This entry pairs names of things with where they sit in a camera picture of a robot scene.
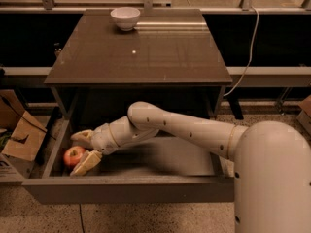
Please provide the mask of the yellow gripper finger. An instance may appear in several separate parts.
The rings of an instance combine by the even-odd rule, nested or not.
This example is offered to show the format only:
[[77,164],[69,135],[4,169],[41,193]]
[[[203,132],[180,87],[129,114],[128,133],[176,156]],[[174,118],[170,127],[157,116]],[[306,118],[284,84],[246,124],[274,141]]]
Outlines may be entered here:
[[77,146],[84,147],[86,149],[91,149],[92,144],[91,144],[91,137],[92,137],[93,131],[88,129],[88,130],[83,130],[76,132],[70,136],[70,140]]
[[73,171],[70,173],[71,176],[83,176],[88,171],[93,169],[96,165],[100,163],[102,159],[102,153],[98,150],[87,150],[79,163],[74,167]]

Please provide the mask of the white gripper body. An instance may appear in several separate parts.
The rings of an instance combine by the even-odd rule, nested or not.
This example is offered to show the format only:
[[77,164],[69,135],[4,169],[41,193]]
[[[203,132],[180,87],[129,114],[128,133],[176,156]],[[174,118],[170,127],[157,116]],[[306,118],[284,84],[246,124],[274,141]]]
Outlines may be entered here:
[[105,123],[95,128],[91,135],[91,145],[103,155],[110,155],[119,149],[115,141],[110,125]]

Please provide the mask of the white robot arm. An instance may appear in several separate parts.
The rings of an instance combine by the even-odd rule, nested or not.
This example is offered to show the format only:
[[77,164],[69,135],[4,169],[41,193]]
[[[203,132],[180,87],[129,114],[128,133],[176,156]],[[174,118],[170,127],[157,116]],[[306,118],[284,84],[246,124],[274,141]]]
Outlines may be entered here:
[[82,176],[104,155],[158,131],[234,163],[235,233],[311,233],[311,147],[277,121],[244,127],[135,102],[126,116],[71,136],[91,148],[71,174]]

